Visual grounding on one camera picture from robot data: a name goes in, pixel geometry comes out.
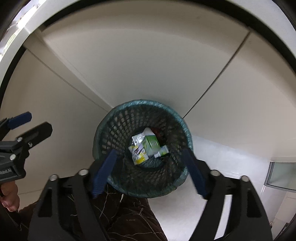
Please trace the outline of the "person's left hand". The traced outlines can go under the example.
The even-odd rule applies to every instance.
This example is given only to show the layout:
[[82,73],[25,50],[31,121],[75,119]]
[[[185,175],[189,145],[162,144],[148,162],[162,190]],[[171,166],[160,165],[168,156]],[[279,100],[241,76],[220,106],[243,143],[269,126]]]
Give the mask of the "person's left hand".
[[6,182],[1,185],[1,192],[4,195],[1,197],[2,205],[9,211],[18,211],[20,207],[20,198],[18,196],[18,186],[15,181]]

